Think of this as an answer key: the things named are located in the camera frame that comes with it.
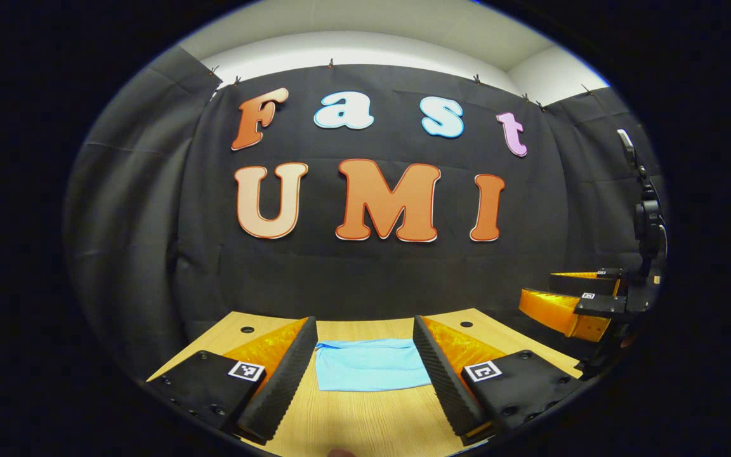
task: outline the black fabric backdrop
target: black fabric backdrop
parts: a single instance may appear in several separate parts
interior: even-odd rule
[[[571,355],[589,350],[517,310],[520,288],[544,289],[549,272],[638,263],[629,175],[616,130],[626,128],[661,186],[647,136],[611,89],[546,107],[429,70],[374,65],[290,70],[227,86],[175,48],[142,70],[93,127],[67,197],[73,283],[96,334],[131,376],[145,379],[232,310],[319,319],[392,319],[476,307]],[[279,87],[289,98],[264,139],[231,151],[241,102]],[[343,90],[371,98],[364,130],[313,123],[320,99]],[[424,96],[464,109],[458,138],[421,127]],[[512,112],[524,158],[496,115]],[[438,239],[395,234],[365,242],[334,236],[345,210],[345,159],[375,160],[393,188],[414,162],[442,171]],[[263,166],[261,214],[279,210],[276,165],[308,164],[295,229],[278,240],[244,232],[235,170]],[[479,173],[500,176],[496,242],[470,240]]]

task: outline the orange letter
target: orange letter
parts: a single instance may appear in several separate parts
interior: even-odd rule
[[[498,239],[498,202],[504,190],[504,180],[493,175],[475,177],[478,185],[478,216],[470,231],[473,242],[494,242]]]
[[[341,240],[365,240],[371,235],[364,219],[366,209],[380,238],[388,238],[400,214],[405,216],[397,237],[404,242],[432,242],[436,239],[433,228],[433,193],[442,176],[433,165],[413,164],[402,175],[394,191],[388,187],[383,174],[373,160],[349,159],[339,165],[346,175],[346,214],[343,225],[335,234]]]
[[[289,92],[287,89],[273,90],[264,95],[250,98],[241,104],[241,121],[239,121],[239,133],[230,149],[240,150],[261,141],[264,134],[258,131],[258,121],[261,121],[261,127],[267,127],[275,116],[275,103],[282,103],[287,100]]]
[[[239,183],[236,211],[239,224],[248,234],[257,238],[281,238],[295,228],[298,220],[298,194],[301,191],[301,176],[310,170],[306,164],[281,164],[275,168],[275,175],[281,178],[281,211],[273,220],[261,217],[258,211],[258,196],[261,180],[267,175],[264,167],[239,168],[235,180]]]

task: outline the pink letter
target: pink letter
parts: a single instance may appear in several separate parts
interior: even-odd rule
[[[510,148],[510,151],[513,151],[513,154],[518,157],[526,156],[526,147],[520,144],[517,136],[518,132],[523,132],[523,125],[515,122],[513,113],[498,115],[496,119],[504,125],[504,137],[507,139],[507,147]]]

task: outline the blue cloth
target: blue cloth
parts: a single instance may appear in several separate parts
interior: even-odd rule
[[[320,341],[315,348],[320,390],[379,392],[430,384],[411,339]]]

